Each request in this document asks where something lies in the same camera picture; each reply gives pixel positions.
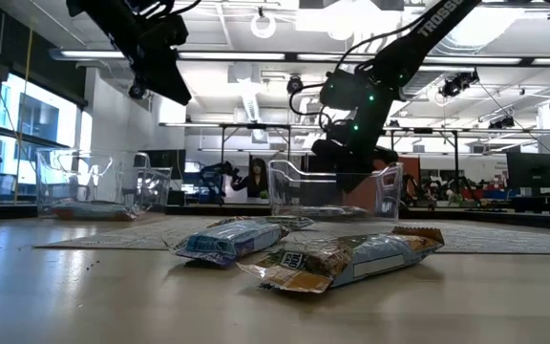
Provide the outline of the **dark computer monitor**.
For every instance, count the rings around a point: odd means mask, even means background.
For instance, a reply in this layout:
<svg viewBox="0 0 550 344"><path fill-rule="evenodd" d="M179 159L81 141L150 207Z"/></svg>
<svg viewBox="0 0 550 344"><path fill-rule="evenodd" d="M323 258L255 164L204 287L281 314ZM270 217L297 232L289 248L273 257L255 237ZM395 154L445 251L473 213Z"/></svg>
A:
<svg viewBox="0 0 550 344"><path fill-rule="evenodd" d="M510 187L550 187L550 154L509 152L506 159Z"/></svg>

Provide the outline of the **clear plastic bin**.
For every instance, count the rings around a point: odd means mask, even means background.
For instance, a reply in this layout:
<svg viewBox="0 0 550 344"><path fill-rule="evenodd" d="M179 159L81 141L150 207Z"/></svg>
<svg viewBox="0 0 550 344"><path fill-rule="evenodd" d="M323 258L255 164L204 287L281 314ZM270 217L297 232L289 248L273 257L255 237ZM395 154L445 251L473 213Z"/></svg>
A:
<svg viewBox="0 0 550 344"><path fill-rule="evenodd" d="M377 190L381 191L381 199L375 202L373 210L368 210L371 217L347 221L397 221L403 166L395 163L371 173L378 175ZM343 205L345 192L337 188L338 174L349 173L303 172L290 161L271 161L268 176L271 212L281 206Z"/></svg>
<svg viewBox="0 0 550 344"><path fill-rule="evenodd" d="M170 191L172 171L170 168L152 168L148 163L139 166L136 157L140 153L71 148L38 149L38 214L57 219L49 211L50 207L73 201L134 205L142 214L163 209Z"/></svg>

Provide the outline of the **person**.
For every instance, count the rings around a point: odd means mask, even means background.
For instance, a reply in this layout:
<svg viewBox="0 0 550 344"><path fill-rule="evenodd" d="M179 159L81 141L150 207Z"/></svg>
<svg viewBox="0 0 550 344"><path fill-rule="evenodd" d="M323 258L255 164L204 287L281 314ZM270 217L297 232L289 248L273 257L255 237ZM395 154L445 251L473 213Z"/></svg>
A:
<svg viewBox="0 0 550 344"><path fill-rule="evenodd" d="M234 191L245 189L248 198L266 199L268 197L268 177L265 161L255 158L249 167L247 176L233 178L230 184L231 188Z"/></svg>

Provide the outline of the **long ceiling light bar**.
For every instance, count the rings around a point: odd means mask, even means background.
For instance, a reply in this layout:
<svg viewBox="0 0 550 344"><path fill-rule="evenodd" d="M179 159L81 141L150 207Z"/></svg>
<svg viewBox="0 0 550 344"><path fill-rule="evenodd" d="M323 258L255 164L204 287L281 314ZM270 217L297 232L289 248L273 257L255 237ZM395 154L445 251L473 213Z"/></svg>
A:
<svg viewBox="0 0 550 344"><path fill-rule="evenodd" d="M51 58L66 61L122 60L119 51L105 50L63 50L51 49ZM265 53L234 51L182 51L180 60L187 61L249 61L249 62L288 62L288 63L335 63L342 54L333 53ZM485 66L485 67L521 67L550 68L550 56L489 56L489 55L428 55L426 65L445 66Z"/></svg>

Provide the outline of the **black wall screen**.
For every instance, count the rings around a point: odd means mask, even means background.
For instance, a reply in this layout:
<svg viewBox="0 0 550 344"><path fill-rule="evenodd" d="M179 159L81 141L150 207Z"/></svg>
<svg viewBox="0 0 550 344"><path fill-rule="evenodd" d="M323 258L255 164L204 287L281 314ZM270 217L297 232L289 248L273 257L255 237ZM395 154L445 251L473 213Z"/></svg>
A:
<svg viewBox="0 0 550 344"><path fill-rule="evenodd" d="M136 163L143 166L148 163L152 168L170 168L173 180L182 180L185 172L186 150L142 150L136 157Z"/></svg>

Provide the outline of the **orange partition wall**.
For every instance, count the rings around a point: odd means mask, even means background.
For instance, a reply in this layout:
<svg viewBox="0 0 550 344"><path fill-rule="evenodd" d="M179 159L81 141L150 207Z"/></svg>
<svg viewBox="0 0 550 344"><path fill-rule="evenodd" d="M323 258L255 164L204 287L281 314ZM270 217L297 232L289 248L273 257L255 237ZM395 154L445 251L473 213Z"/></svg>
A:
<svg viewBox="0 0 550 344"><path fill-rule="evenodd" d="M402 157L399 162L403 165L403 173L398 210L403 213L416 204L417 198L422 193L419 186L420 160L418 157ZM374 176L366 177L350 193L343 193L342 204L373 210L375 202L381 199L381 191L377 190L377 183L378 180Z"/></svg>

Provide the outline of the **blue granola bar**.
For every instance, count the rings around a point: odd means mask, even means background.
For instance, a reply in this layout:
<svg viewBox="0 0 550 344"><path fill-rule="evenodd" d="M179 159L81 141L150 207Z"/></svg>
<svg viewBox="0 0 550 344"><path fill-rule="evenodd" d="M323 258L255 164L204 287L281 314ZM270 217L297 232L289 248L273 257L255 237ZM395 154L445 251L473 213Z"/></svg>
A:
<svg viewBox="0 0 550 344"><path fill-rule="evenodd" d="M241 220L199 231L171 245L172 254L230 267L239 258L272 247L289 233L286 226L266 220Z"/></svg>

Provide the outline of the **grey woven mat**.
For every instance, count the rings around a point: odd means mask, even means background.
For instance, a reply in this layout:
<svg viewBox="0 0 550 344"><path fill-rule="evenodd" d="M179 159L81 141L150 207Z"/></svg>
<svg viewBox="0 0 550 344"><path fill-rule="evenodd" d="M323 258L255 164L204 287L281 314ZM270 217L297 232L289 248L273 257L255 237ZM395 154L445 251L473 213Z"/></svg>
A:
<svg viewBox="0 0 550 344"><path fill-rule="evenodd" d="M207 218L175 217L101 233L91 229L82 237L66 234L51 243L42 244L41 247L165 250L167 245L180 242L203 230L210 223ZM445 246L439 250L441 253L550 255L550 229L547 228L460 221L399 222L397 225L440 229L445 240ZM318 222L288 234L285 239L289 242L301 242L344 235L387 233L395 226L395 223L371 221Z"/></svg>

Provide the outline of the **green granola bar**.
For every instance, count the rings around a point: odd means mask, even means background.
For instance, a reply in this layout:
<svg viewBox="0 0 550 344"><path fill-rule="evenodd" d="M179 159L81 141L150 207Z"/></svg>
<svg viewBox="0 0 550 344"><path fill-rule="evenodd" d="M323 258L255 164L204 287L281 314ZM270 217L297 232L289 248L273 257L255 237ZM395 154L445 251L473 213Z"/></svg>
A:
<svg viewBox="0 0 550 344"><path fill-rule="evenodd" d="M292 215L277 215L277 216L271 215L271 216L263 216L263 217L234 216L234 217L219 220L216 223L208 225L207 228L214 227L214 226L221 226L221 225L234 223L238 221L257 221L257 222L278 224L281 226L285 226L289 231L300 230L302 228L305 228L314 224L314 221L307 217L292 216Z"/></svg>
<svg viewBox="0 0 550 344"><path fill-rule="evenodd" d="M350 219L369 218L372 216L369 211L362 207L349 205L281 206L276 208L273 213L325 221L346 221Z"/></svg>

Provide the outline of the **black metal frame stand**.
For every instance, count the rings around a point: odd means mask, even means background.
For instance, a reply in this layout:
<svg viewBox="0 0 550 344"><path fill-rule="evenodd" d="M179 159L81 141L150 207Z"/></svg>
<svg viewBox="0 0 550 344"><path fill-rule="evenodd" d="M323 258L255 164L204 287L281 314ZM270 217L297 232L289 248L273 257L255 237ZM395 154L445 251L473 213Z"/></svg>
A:
<svg viewBox="0 0 550 344"><path fill-rule="evenodd" d="M225 123L220 124L220 127L222 128L221 162L229 161L238 168L241 178L249 174L249 165L255 158L265 161L267 177L271 161L291 158L291 127L289 124L248 122ZM229 176L224 176L222 187L226 186L227 191L234 191L230 185L231 181ZM249 201L266 200L248 197L247 199Z"/></svg>
<svg viewBox="0 0 550 344"><path fill-rule="evenodd" d="M460 192L460 174L459 174L459 131L456 129L447 128L432 128L432 127L392 127L387 130L389 133L391 149L395 148L395 145L399 142L399 139L395 138L397 132L401 133L401 138L409 136L429 136L439 135L446 142L448 142L454 148L454 160L455 160L455 192Z"/></svg>

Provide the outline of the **brown granola bar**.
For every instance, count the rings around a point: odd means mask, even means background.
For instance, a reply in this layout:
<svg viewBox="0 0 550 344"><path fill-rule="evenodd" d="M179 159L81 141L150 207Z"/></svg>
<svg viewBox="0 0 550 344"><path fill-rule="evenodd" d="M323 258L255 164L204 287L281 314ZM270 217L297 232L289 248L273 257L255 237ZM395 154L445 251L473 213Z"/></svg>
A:
<svg viewBox="0 0 550 344"><path fill-rule="evenodd" d="M135 220L142 211L134 205L105 201L73 201L55 204L49 211L59 220L70 221L121 221Z"/></svg>
<svg viewBox="0 0 550 344"><path fill-rule="evenodd" d="M252 264L238 267L259 278L267 288L322 293L416 265L444 245L438 228L397 226L385 234L287 243Z"/></svg>

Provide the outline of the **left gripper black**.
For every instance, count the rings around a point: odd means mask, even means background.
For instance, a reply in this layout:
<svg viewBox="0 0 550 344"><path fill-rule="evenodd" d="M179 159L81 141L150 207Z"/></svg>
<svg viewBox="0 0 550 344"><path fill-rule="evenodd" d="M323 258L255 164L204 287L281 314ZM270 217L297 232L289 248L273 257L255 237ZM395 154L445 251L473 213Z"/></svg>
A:
<svg viewBox="0 0 550 344"><path fill-rule="evenodd" d="M189 32L173 4L128 4L138 24L137 42L127 60L134 65L134 86L152 91L180 105L192 96L175 62L141 61L147 52L157 54L186 43Z"/></svg>

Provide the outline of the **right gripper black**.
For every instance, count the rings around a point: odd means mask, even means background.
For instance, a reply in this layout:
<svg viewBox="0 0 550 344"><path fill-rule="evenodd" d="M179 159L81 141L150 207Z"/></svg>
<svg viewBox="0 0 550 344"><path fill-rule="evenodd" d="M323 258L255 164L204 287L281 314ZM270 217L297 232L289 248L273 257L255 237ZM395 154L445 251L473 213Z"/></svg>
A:
<svg viewBox="0 0 550 344"><path fill-rule="evenodd" d="M385 165L398 161L398 154L391 149L375 146L371 153L363 156L353 153L333 140L316 140L311 146L311 151L329 171L349 173L337 175L337 188L346 194L370 191L375 188L378 175L371 172L376 169L377 161Z"/></svg>

